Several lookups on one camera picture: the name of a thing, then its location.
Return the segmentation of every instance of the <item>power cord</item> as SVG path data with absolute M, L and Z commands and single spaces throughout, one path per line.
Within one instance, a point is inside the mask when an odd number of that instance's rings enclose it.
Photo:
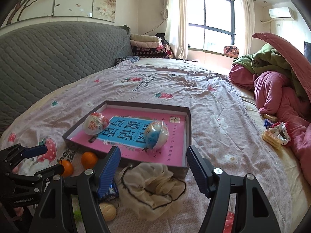
M 154 27 L 154 28 L 153 28 L 152 30 L 150 30 L 149 32 L 152 32 L 153 30 L 159 28 L 165 21 L 166 21 L 166 20 L 164 20 L 164 21 L 163 21 L 162 23 L 160 23 L 158 26 Z

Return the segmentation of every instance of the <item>gray quilted headboard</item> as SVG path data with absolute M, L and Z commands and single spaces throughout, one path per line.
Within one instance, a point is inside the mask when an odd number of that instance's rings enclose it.
M 130 30 L 90 22 L 26 26 L 0 36 L 0 135 L 36 101 L 133 55 Z

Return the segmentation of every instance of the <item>brown box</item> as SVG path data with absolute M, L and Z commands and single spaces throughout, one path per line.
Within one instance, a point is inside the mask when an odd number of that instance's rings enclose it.
M 184 148 L 183 148 L 183 162 L 184 167 L 180 166 L 168 166 L 168 169 L 174 173 L 174 176 L 179 179 L 184 179 L 188 173 L 189 165 L 186 160 L 186 150 L 192 143 L 191 134 L 191 116 L 190 110 L 187 107 L 162 105 L 162 104 L 151 104 L 151 103 L 131 103 L 131 102 L 118 102 L 118 101 L 104 101 L 94 109 L 92 109 L 88 114 L 82 117 L 76 124 L 74 124 L 64 135 L 63 138 L 70 149 L 75 149 L 79 152 L 92 151 L 99 158 L 104 158 L 106 153 L 94 150 L 92 148 L 80 145 L 70 140 L 77 132 L 81 131 L 82 123 L 85 121 L 87 116 L 93 112 L 101 112 L 105 108 L 118 108 L 118 109 L 132 109 L 137 111 L 148 111 L 148 112 L 162 112 L 167 114 L 179 114 L 184 115 L 185 118 L 185 131 L 184 131 Z M 121 158 L 119 167 L 127 167 L 128 165 L 137 166 L 141 161 L 132 160 L 128 158 Z

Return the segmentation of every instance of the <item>orange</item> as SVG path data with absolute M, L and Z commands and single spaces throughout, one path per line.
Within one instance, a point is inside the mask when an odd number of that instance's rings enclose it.
M 73 173 L 73 165 L 68 160 L 61 160 L 60 164 L 65 168 L 62 176 L 68 177 Z
M 98 161 L 98 157 L 93 152 L 85 152 L 81 157 L 81 163 L 84 169 L 93 168 Z

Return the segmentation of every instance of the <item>screw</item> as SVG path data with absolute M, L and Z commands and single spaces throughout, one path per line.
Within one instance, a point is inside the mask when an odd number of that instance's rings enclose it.
M 246 175 L 246 178 L 248 178 L 249 180 L 253 180 L 255 178 L 255 176 L 253 174 L 251 174 L 251 173 L 248 173 Z
M 59 174 L 56 174 L 53 176 L 53 180 L 59 180 L 60 179 L 60 175 Z
M 91 175 L 93 172 L 94 172 L 94 171 L 93 171 L 92 169 L 86 169 L 86 170 L 84 171 L 84 174 L 86 174 L 86 175 Z
M 215 173 L 215 174 L 222 174 L 222 169 L 220 169 L 220 168 L 215 168 L 215 169 L 214 169 L 214 173 Z

